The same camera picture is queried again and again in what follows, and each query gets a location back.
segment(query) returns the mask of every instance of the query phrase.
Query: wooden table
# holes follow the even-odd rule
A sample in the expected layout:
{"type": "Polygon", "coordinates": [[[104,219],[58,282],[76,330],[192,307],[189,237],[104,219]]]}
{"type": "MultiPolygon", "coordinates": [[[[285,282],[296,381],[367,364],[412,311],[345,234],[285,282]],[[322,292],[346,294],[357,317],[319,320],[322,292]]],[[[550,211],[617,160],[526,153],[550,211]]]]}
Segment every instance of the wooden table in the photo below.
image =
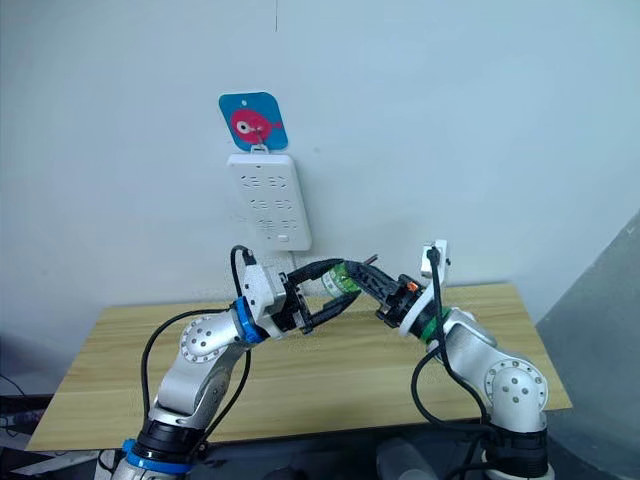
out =
{"type": "MultiPolygon", "coordinates": [[[[319,308],[322,299],[310,299],[319,308]]],[[[455,287],[445,303],[473,312],[498,342],[528,356],[549,382],[549,409],[570,400],[518,293],[512,285],[455,287]]],[[[206,304],[220,307],[227,304],[206,304]]],[[[106,309],[65,376],[29,450],[119,447],[142,423],[140,354],[165,319],[203,304],[106,309]]],[[[377,303],[361,296],[341,317],[312,335],[267,340],[254,349],[249,381],[212,440],[235,441],[302,433],[423,422],[409,392],[424,355],[414,337],[402,338],[377,319],[377,303]]],[[[156,342],[149,363],[152,398],[172,364],[183,324],[156,342]]],[[[242,371],[240,360],[229,392],[242,371]]],[[[423,371],[423,402],[447,419],[477,417],[477,406],[433,362],[423,371]]]]}

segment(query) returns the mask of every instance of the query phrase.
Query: robotic arm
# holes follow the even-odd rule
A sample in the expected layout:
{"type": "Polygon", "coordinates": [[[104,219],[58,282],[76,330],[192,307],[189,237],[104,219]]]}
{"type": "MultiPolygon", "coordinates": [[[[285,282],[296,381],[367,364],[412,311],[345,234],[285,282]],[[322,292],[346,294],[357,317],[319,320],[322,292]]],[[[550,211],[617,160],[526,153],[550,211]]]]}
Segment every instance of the robotic arm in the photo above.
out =
{"type": "Polygon", "coordinates": [[[426,287],[406,275],[393,280],[361,262],[324,260],[287,275],[258,265],[248,249],[242,257],[246,269],[240,298],[224,312],[194,317],[184,329],[178,356],[137,440],[125,442],[127,458],[114,479],[184,478],[219,421],[207,427],[238,359],[268,338],[282,338],[294,329],[311,332],[357,298],[360,292],[348,292],[311,314],[298,289],[343,262],[349,278],[380,302],[376,315],[388,326],[419,338],[432,350],[438,348],[438,332],[444,334],[450,369],[480,394],[490,416],[488,427],[495,432],[484,445],[483,460],[492,466],[486,474],[492,479],[554,478],[547,462],[543,408],[548,389],[541,372],[522,355],[500,348],[468,312],[442,309],[438,324],[438,287],[449,263],[445,241],[425,247],[422,274],[434,280],[426,287]],[[437,262],[429,252],[437,252],[437,262]]]}
{"type": "Polygon", "coordinates": [[[137,439],[125,441],[126,461],[115,480],[176,480],[191,470],[240,357],[268,338],[304,333],[342,313],[359,292],[344,295],[311,314],[298,285],[342,262],[314,262],[288,275],[258,265],[243,249],[242,296],[220,313],[192,317],[180,337],[178,355],[163,378],[137,439]]]}
{"type": "MultiPolygon", "coordinates": [[[[349,277],[380,302],[376,312],[380,319],[397,327],[401,335],[414,335],[431,350],[437,348],[434,282],[444,283],[449,265],[446,241],[424,248],[421,273],[433,280],[426,288],[406,275],[393,280],[371,265],[345,264],[349,277]],[[435,254],[435,262],[430,261],[430,254],[435,254]]],[[[523,355],[499,347],[471,313],[445,308],[442,315],[450,368],[480,394],[488,410],[489,426],[495,430],[483,453],[483,460],[494,465],[486,474],[492,479],[553,479],[543,412],[548,400],[545,377],[523,355]]]]}

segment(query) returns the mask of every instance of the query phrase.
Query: power strip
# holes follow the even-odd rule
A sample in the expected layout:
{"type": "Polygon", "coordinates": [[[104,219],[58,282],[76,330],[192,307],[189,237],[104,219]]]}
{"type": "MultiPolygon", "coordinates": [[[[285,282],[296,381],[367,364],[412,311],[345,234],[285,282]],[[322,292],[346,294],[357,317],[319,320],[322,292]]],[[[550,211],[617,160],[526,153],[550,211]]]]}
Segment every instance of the power strip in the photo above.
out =
{"type": "Polygon", "coordinates": [[[291,157],[233,154],[227,166],[265,246],[272,250],[309,250],[311,231],[291,157]]]}

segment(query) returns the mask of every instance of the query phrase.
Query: electrical socket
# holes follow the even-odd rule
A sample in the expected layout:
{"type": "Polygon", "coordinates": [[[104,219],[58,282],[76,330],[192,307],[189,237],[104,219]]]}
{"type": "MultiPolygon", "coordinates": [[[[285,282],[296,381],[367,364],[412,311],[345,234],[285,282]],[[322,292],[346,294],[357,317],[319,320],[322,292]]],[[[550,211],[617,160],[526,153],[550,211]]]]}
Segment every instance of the electrical socket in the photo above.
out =
{"type": "Polygon", "coordinates": [[[272,250],[309,250],[311,231],[291,157],[233,154],[227,166],[253,219],[255,233],[265,246],[272,250]]]}

